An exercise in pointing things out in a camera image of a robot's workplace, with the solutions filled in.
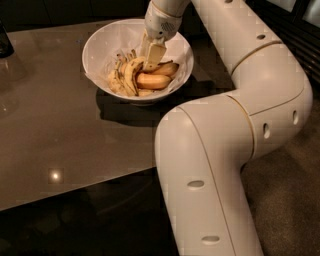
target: food in bowl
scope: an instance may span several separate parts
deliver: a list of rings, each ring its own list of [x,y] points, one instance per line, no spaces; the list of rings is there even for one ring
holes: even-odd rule
[[[126,56],[118,54],[114,68],[108,73],[107,83],[120,96],[147,96],[165,89],[174,79],[179,64],[171,61],[159,63],[151,72],[142,71],[145,57],[137,56],[134,49]]]

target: bowl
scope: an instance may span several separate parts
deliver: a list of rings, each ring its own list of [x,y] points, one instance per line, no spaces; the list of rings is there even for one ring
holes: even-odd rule
[[[150,105],[164,99],[183,86],[191,75],[194,57],[187,40],[177,33],[166,42],[167,51],[161,61],[176,62],[179,69],[167,88],[148,96],[122,96],[112,92],[107,75],[114,68],[117,54],[126,54],[134,49],[140,52],[145,29],[144,19],[127,19],[110,23],[99,30],[86,42],[82,52],[82,63],[86,76],[101,90],[131,104]]]

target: sliced banana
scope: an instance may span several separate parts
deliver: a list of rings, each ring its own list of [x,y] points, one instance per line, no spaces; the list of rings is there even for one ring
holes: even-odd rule
[[[162,90],[166,88],[172,79],[165,75],[150,75],[139,73],[137,75],[137,86],[140,89]]]

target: robotic arm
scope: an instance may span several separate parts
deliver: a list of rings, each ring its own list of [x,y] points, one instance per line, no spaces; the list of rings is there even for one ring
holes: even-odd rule
[[[191,0],[236,89],[184,103],[161,120],[156,164],[180,255],[262,256],[240,179],[284,145],[312,106],[308,78],[243,0]],[[153,0],[141,54],[152,69],[189,1]]]
[[[190,0],[150,1],[140,55],[146,56],[144,71],[155,69],[166,52],[165,42],[177,33]]]

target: banana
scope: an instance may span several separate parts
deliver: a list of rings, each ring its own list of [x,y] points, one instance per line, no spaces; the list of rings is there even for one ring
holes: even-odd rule
[[[121,63],[120,61],[117,61],[114,69],[108,74],[107,83],[111,91],[113,91],[114,93],[127,96],[128,94],[119,76],[118,69],[119,69],[120,63]]]
[[[154,90],[149,90],[149,89],[139,89],[138,90],[139,97],[148,96],[152,93],[154,93]]]
[[[130,60],[124,70],[124,85],[129,96],[138,96],[136,74],[140,71],[145,61],[145,57],[140,56]]]
[[[127,66],[127,63],[128,63],[128,60],[126,57],[124,56],[118,56],[118,58],[120,59],[121,61],[121,66],[119,68],[119,73],[120,73],[120,76],[123,76],[124,75],[124,70],[126,69],[126,66]]]
[[[137,86],[139,89],[162,90],[166,88],[172,79],[165,75],[152,75],[139,73],[136,76]]]
[[[176,74],[178,69],[179,69],[178,63],[169,61],[169,62],[165,62],[163,64],[159,64],[159,67],[156,70],[150,72],[149,74],[165,75],[165,76],[173,77]]]

